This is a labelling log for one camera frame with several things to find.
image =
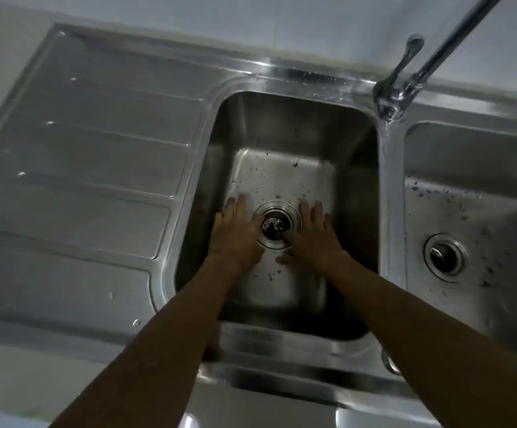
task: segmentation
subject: hand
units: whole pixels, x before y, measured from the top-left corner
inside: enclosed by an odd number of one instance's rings
[[[313,269],[323,274],[331,259],[349,255],[342,249],[331,226],[330,215],[324,215],[320,201],[316,201],[310,210],[308,201],[301,200],[298,209],[302,218],[302,233],[282,233],[292,244],[293,255],[277,257],[276,262],[294,268]]]
[[[256,215],[246,222],[246,197],[241,194],[238,200],[229,198],[225,214],[216,213],[211,231],[208,258],[220,259],[232,266],[237,278],[257,264],[264,252],[258,246],[257,237],[264,216]]]

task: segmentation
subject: person's left arm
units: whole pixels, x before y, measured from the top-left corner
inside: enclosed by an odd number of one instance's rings
[[[245,197],[227,202],[211,233],[209,254],[193,279],[84,389],[51,428],[176,427],[203,351],[232,286],[261,259],[262,216],[245,220]]]

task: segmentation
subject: person's right arm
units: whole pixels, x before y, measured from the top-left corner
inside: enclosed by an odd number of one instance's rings
[[[517,354],[357,263],[320,202],[300,213],[302,233],[284,233],[293,255],[277,261],[335,285],[445,428],[517,426]]]

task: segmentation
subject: sink drain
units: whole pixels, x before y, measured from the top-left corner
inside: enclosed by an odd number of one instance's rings
[[[267,248],[287,248],[290,243],[282,237],[282,233],[287,230],[299,232],[302,229],[298,212],[282,201],[268,201],[256,209],[254,214],[264,215],[258,241]]]
[[[427,240],[423,250],[429,270],[447,282],[457,282],[456,276],[467,265],[467,255],[463,246],[446,234],[437,234]]]

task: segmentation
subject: person's left hand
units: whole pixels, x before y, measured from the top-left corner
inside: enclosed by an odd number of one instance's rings
[[[225,213],[216,213],[211,231],[208,258],[221,259],[232,265],[237,277],[257,264],[264,252],[258,246],[257,237],[264,216],[256,215],[246,222],[246,197],[241,194],[235,202],[229,198]]]

